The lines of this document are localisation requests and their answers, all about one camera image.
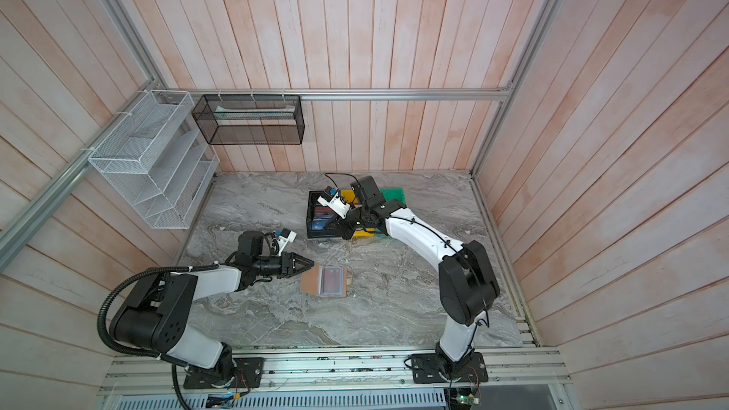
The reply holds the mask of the tan leather card holder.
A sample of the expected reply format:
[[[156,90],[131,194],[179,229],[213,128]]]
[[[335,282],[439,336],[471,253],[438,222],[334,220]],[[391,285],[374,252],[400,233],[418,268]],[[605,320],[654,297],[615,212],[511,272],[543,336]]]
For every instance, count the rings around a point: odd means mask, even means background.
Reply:
[[[301,277],[300,290],[319,297],[341,298],[347,296],[347,268],[343,266],[314,265]]]

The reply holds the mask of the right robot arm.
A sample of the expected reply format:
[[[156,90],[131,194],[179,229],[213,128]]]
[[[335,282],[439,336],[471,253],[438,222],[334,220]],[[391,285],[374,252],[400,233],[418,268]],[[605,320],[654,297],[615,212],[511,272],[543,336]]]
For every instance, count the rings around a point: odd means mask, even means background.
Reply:
[[[490,323],[488,311],[500,296],[499,283],[486,248],[438,231],[398,199],[387,200],[374,178],[351,183],[357,207],[340,210],[344,239],[354,232],[376,230],[419,254],[438,272],[440,303],[447,314],[436,351],[448,364],[465,361],[473,350],[478,326]]]

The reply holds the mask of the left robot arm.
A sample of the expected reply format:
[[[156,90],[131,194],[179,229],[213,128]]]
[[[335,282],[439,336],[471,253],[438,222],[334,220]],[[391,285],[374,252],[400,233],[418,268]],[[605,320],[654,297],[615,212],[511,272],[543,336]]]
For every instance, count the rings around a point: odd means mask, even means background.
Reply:
[[[230,348],[189,325],[193,303],[313,269],[314,261],[285,250],[294,237],[288,229],[248,231],[239,235],[237,249],[222,262],[155,267],[125,279],[100,307],[100,339],[116,352],[175,366],[231,368]]]

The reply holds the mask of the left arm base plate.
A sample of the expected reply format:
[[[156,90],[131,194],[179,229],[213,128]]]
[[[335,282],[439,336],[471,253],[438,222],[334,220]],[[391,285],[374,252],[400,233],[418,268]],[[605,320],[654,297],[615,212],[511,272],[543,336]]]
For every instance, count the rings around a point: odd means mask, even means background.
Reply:
[[[221,358],[211,369],[192,366],[183,387],[190,390],[208,388],[260,387],[265,360],[262,357]]]

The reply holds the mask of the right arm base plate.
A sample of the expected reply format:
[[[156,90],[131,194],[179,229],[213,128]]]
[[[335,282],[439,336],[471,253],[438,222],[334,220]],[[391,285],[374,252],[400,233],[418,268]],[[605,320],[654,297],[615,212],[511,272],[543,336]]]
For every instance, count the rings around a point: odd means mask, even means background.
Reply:
[[[409,356],[404,365],[412,372],[415,383],[474,383],[489,381],[481,353],[472,351],[459,362],[451,361],[444,353],[421,353]]]

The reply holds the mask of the red credit card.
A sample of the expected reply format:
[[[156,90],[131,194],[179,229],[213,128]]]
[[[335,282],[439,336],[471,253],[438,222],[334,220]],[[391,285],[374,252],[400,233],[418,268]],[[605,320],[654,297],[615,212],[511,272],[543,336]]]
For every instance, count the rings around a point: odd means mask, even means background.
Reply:
[[[322,267],[318,294],[326,297],[345,297],[346,293],[347,269],[342,266]]]

